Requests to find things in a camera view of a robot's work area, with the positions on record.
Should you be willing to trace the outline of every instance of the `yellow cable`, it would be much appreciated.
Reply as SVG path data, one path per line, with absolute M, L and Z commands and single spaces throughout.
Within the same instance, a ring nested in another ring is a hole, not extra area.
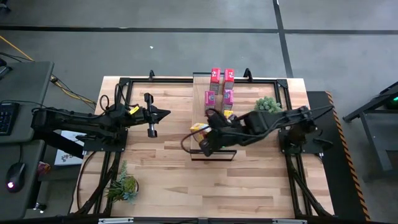
M 19 51 L 21 54 L 25 55 L 25 57 L 27 57 L 29 60 L 34 61 L 31 57 L 29 57 L 27 54 L 25 54 L 21 49 L 17 48 L 14 44 L 10 43 L 8 40 L 6 40 L 4 37 L 2 37 L 0 35 L 0 39 L 2 39 L 3 41 L 5 41 L 5 43 L 9 44 L 11 47 L 13 47 L 14 49 L 16 49 L 17 51 Z M 87 99 L 83 99 L 81 97 L 78 97 L 77 95 L 73 95 L 72 93 L 66 91 L 63 89 L 63 87 L 61 86 L 61 84 L 59 84 L 58 82 L 55 82 L 54 84 L 56 84 L 58 87 L 61 88 L 61 90 L 68 96 L 74 98 L 74 99 L 78 99 L 78 100 L 83 100 L 87 103 L 95 103 L 94 101 L 91 100 L 87 100 Z
M 8 40 L 6 40 L 4 37 L 2 37 L 0 35 L 0 39 L 4 40 L 5 43 L 9 44 L 11 47 L 13 47 L 14 49 L 16 49 L 17 51 L 19 51 L 21 54 L 25 55 L 25 57 L 27 57 L 29 60 L 33 60 L 32 58 L 30 58 L 27 54 L 25 54 L 23 51 L 19 50 L 19 48 L 17 48 L 14 44 L 10 43 Z

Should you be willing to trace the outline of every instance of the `white paper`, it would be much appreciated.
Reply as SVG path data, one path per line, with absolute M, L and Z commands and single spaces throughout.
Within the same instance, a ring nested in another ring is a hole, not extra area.
M 80 135 L 86 135 L 86 134 L 78 133 L 78 132 L 74 132 L 74 131 L 62 131 L 61 132 L 61 136 L 83 146 L 84 142 L 76 139 L 76 136 L 80 136 Z M 81 164 L 82 162 L 83 162 L 83 159 L 77 158 L 71 154 L 65 153 L 61 149 L 58 149 L 57 155 L 55 156 L 54 165 L 56 165 L 56 166 L 77 165 L 77 164 Z

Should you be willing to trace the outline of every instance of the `concrete floor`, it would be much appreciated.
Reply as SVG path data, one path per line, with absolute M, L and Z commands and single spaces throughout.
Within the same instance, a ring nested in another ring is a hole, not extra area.
M 279 0 L 285 29 L 398 29 L 394 0 Z M 276 29 L 272 0 L 18 0 L 0 22 L 53 26 Z M 77 33 L 0 31 L 35 60 L 55 62 L 54 74 L 72 90 L 96 100 L 105 75 L 188 76 L 211 67 L 246 67 L 256 77 L 286 77 L 278 34 Z M 339 117 L 397 81 L 396 35 L 286 35 L 295 78 L 307 90 L 332 93 Z M 0 41 L 0 50 L 17 55 Z M 90 112 L 84 103 L 50 85 L 46 105 Z M 343 130 L 359 176 L 377 169 L 355 120 Z M 49 184 L 43 215 L 66 214 L 75 180 Z M 364 183 L 372 220 L 396 223 L 398 182 Z M 27 217 L 40 216 L 29 212 Z

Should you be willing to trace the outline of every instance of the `orange edge strip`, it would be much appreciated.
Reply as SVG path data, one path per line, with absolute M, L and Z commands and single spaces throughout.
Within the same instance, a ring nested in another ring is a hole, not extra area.
M 333 104 L 333 98 L 331 97 L 331 93 L 326 91 L 326 94 L 328 95 L 329 103 Z M 336 112 L 335 109 L 333 109 L 333 115 L 335 117 L 335 121 L 336 121 L 336 125 L 337 125 L 337 128 L 338 128 L 338 132 L 340 134 L 341 143 L 343 144 L 343 148 L 344 148 L 344 151 L 346 153 L 346 158 L 348 160 L 348 165 L 349 165 L 349 167 L 351 169 L 351 176 L 352 176 L 353 181 L 355 183 L 355 188 L 356 188 L 357 193 L 358 193 L 359 201 L 361 202 L 363 213 L 365 214 L 365 219 L 366 219 L 366 221 L 371 221 L 370 216 L 369 216 L 369 212 L 368 212 L 368 208 L 367 208 L 367 206 L 365 204 L 365 200 L 364 200 L 364 197 L 363 197 L 363 194 L 362 194 L 361 187 L 359 186 L 359 180 L 357 178 L 358 175 L 356 175 L 354 164 L 353 164 L 353 160 L 351 159 L 351 155 L 349 154 L 348 146 L 347 146 L 347 143 L 345 141 L 344 134 L 343 134 L 343 129 L 341 128 L 340 120 L 338 119 L 338 115 L 337 115 L 337 112 Z

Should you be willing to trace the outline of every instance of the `succulent plant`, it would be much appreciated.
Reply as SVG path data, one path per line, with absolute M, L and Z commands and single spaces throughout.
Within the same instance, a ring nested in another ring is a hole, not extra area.
M 107 188 L 107 196 L 113 202 L 127 200 L 133 203 L 138 193 L 138 182 L 133 176 L 127 176 L 127 161 L 123 161 L 121 174 L 118 180 L 115 180 Z
M 272 97 L 265 96 L 264 98 L 260 98 L 256 101 L 256 105 L 254 106 L 255 110 L 266 110 L 270 113 L 276 113 L 282 111 L 280 108 L 280 103 L 277 103 L 276 100 Z

